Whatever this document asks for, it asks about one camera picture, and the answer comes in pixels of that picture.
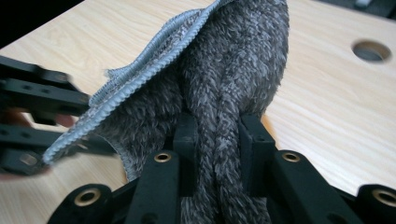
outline gray towel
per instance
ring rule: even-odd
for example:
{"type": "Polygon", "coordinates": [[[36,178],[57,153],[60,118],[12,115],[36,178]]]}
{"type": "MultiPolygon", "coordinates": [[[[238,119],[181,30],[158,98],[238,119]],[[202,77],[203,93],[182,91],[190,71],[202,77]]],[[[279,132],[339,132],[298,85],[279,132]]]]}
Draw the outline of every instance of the gray towel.
{"type": "Polygon", "coordinates": [[[288,53],[286,0],[218,0],[174,17],[131,64],[110,80],[90,109],[45,153],[53,163],[78,139],[98,134],[120,154],[129,180],[163,147],[178,115],[198,122],[199,173],[182,199],[182,223],[270,223],[264,198],[241,183],[237,121],[271,103],[288,53]]]}

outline light wood tabletop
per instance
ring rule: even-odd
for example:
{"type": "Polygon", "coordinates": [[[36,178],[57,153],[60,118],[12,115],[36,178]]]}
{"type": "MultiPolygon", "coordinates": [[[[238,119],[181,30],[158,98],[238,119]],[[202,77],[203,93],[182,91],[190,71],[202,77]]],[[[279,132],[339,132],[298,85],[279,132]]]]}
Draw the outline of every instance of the light wood tabletop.
{"type": "MultiPolygon", "coordinates": [[[[133,61],[167,20],[211,3],[86,0],[0,54],[65,72],[93,94],[106,69],[133,61]]],[[[339,189],[396,189],[396,60],[367,62],[352,50],[373,40],[395,54],[396,22],[312,0],[289,7],[289,60],[264,125],[279,149],[303,153],[339,189]]],[[[77,155],[43,175],[1,180],[0,223],[45,223],[68,193],[89,183],[125,184],[120,159],[77,155]]]]}

